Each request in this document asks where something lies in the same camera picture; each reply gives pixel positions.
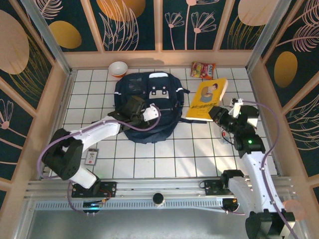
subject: snack bag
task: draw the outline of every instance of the snack bag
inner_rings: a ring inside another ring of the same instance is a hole
[[[193,62],[191,66],[190,76],[212,80],[215,66],[215,63],[206,64]]]

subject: leaf illustration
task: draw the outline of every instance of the leaf illustration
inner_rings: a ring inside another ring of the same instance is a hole
[[[304,25],[300,27],[294,38],[288,41],[279,43],[277,46],[291,42],[293,49],[299,52],[311,52],[319,43],[319,24],[318,25]]]
[[[300,150],[319,147],[319,96],[289,111],[287,121]]]
[[[62,0],[34,0],[45,19],[54,19],[63,8]]]
[[[127,51],[133,47],[133,50],[136,50],[139,42],[139,26],[134,12],[127,8],[124,1],[122,1],[123,8],[115,0],[101,0],[101,3],[108,16],[104,17],[99,13],[104,24],[103,44],[105,49],[107,51]]]
[[[308,26],[319,23],[319,0],[308,0],[302,18]]]

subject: white tile floor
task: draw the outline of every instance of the white tile floor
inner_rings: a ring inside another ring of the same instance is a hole
[[[191,93],[185,94],[183,114],[188,111],[198,85],[202,81],[190,77],[189,68],[130,69],[128,73],[165,71],[178,77]],[[214,78],[226,77],[229,87],[223,98],[227,106],[231,98],[242,97],[254,101],[252,88],[245,68],[217,68]],[[63,127],[79,129],[100,120],[114,110],[113,92],[118,79],[108,70],[80,70],[77,72]],[[261,121],[257,133],[269,148]],[[99,149],[95,166],[86,166],[103,179],[110,178],[173,178],[220,176],[225,169],[247,171],[230,144],[222,144],[220,128],[215,123],[179,123],[173,134],[163,142],[139,144],[129,141],[124,133],[106,138],[92,145]],[[87,151],[82,155],[84,164]],[[272,175],[277,171],[271,156],[268,164]]]

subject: dark teal wallpaper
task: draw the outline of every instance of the dark teal wallpaper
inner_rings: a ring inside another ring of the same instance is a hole
[[[97,51],[80,0],[34,0],[34,2],[63,52]]]
[[[277,1],[235,0],[220,50],[252,50]]]
[[[212,50],[224,7],[224,0],[163,0],[163,50]]]
[[[0,90],[0,177],[11,180],[32,116]]]
[[[283,16],[283,18],[281,19],[279,25],[277,26],[276,31],[274,32],[273,36],[271,37],[271,39],[269,40],[267,46],[265,47],[263,53],[261,54],[261,57],[264,58],[264,56],[266,55],[267,51],[269,50],[270,45],[273,43],[274,38],[277,36],[280,28],[283,26],[284,22],[286,21],[287,16],[289,15],[291,9],[293,8],[293,6],[295,5],[297,0],[292,0],[290,2],[289,8],[286,11],[285,15]]]
[[[4,202],[5,195],[6,195],[6,191],[0,190],[0,210],[1,210],[2,204]]]
[[[309,177],[319,174],[319,85],[286,114]]]
[[[41,36],[41,33],[38,31],[38,29],[36,28],[36,26],[34,25],[33,21],[30,19],[30,16],[26,13],[25,8],[23,6],[23,4],[21,3],[20,0],[17,1],[21,7],[21,9],[24,11],[24,14],[28,17],[29,22],[32,24],[33,29],[38,33],[39,37],[41,38],[42,42],[44,43],[46,49],[48,49],[48,51],[50,52],[50,55],[52,56],[53,59],[55,59],[54,55],[52,54],[50,48],[48,47],[48,45],[46,44],[46,42],[44,41],[43,37]]]
[[[0,20],[0,77],[36,109],[52,65],[8,1]]]
[[[266,62],[284,106],[319,71],[319,2],[305,0]]]
[[[154,0],[90,0],[105,51],[155,50]]]

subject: book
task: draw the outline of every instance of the book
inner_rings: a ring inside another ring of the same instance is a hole
[[[197,89],[186,114],[186,119],[213,121],[208,112],[213,106],[219,106],[227,86],[228,81],[226,78],[203,81]]]

